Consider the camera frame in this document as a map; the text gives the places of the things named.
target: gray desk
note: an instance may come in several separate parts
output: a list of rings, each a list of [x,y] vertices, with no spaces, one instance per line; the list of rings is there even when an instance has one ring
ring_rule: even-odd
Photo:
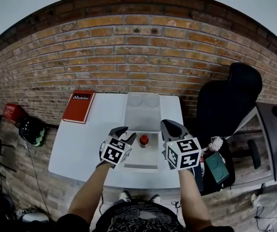
[[[262,120],[262,125],[267,136],[267,144],[274,173],[274,180],[277,181],[277,117],[272,114],[273,104],[257,102],[257,109]]]

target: teal notebook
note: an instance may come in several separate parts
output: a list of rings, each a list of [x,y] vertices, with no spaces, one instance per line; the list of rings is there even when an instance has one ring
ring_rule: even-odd
[[[205,162],[217,184],[230,175],[218,152],[215,152],[213,155],[208,157]]]

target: white cube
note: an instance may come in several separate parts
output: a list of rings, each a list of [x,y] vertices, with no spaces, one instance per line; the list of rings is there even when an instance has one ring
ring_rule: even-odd
[[[202,149],[197,138],[166,144],[166,159],[177,169],[194,168],[200,164]]]
[[[101,159],[108,161],[114,165],[123,162],[129,156],[131,145],[126,144],[116,138],[108,136],[103,146]]]

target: black lamp base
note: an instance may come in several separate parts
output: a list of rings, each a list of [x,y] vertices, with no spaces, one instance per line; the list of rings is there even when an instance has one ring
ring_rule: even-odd
[[[273,115],[277,117],[277,106],[274,106],[272,109]]]

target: red object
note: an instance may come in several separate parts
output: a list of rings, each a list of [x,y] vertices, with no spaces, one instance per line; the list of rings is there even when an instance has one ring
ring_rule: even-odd
[[[7,103],[3,111],[3,117],[9,119],[14,124],[20,122],[26,116],[26,112],[19,105],[15,104]]]
[[[92,90],[75,90],[67,103],[62,119],[85,124],[95,93]]]
[[[142,135],[142,136],[140,137],[140,139],[139,139],[139,142],[140,142],[142,145],[148,144],[149,139],[148,139],[147,135]]]

